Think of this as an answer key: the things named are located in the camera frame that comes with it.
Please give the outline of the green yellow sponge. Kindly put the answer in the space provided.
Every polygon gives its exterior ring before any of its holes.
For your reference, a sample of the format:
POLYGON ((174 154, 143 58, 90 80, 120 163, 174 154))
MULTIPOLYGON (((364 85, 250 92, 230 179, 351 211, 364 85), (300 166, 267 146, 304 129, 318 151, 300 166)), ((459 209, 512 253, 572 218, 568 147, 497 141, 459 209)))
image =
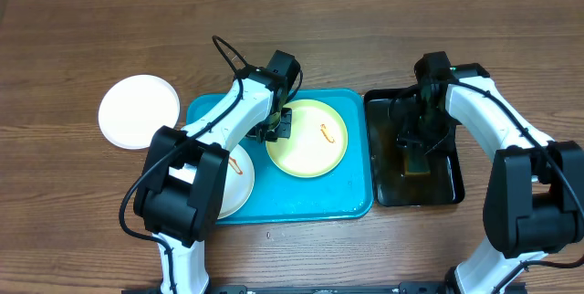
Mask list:
POLYGON ((418 142, 408 142, 403 151, 404 175, 423 176, 431 173, 424 147, 418 142))

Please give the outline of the yellow plate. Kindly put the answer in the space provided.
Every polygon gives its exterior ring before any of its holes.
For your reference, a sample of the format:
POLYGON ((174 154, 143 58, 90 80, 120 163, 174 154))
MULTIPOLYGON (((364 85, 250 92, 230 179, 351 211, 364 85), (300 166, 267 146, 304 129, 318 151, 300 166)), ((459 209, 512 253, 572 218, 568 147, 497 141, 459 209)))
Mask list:
POLYGON ((347 126, 339 113, 318 100, 295 100, 291 134, 267 142, 266 150, 281 171, 299 178, 314 178, 332 171, 348 148, 347 126))

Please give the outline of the white plate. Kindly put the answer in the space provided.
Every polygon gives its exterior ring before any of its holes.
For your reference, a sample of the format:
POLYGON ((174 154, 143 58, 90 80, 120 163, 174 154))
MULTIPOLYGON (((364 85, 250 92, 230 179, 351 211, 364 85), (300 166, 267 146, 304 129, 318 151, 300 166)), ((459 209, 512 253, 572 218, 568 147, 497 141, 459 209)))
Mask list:
POLYGON ((219 219, 224 219, 243 207, 253 191, 255 178, 252 159, 241 145, 237 145, 229 155, 219 219))

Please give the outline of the pale pink plate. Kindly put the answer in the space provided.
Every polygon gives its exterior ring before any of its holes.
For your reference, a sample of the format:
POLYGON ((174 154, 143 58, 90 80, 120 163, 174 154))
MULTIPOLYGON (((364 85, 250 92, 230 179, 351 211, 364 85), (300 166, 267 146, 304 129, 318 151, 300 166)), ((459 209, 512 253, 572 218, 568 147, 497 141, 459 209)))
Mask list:
POLYGON ((99 129, 115 146, 145 149, 160 127, 176 125, 180 110, 178 94, 166 80, 135 75, 119 81, 105 94, 99 105, 99 129))

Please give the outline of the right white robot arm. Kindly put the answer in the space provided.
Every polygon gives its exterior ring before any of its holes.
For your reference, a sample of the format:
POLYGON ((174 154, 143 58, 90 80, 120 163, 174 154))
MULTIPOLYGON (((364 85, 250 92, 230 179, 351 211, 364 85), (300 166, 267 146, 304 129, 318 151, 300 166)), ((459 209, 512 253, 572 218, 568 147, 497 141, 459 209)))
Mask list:
POLYGON ((583 150, 526 121, 480 65, 414 67, 415 112, 402 116, 396 145, 407 175, 430 172, 429 156, 463 125, 492 163, 483 207, 485 239, 447 273, 443 293, 503 293, 532 267, 571 269, 551 254, 583 238, 583 150))

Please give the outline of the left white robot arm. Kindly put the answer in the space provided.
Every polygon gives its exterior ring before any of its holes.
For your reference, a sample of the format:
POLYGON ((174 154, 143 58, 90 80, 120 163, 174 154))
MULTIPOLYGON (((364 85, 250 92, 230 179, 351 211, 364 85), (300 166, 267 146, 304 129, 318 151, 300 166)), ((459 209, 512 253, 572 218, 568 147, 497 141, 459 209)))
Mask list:
POLYGON ((205 239, 224 198, 231 151, 246 136, 275 142, 290 135, 286 104, 303 79, 297 62, 235 71, 234 85, 200 120, 154 133, 141 176, 120 205, 128 235, 157 244, 160 293, 204 293, 205 239))

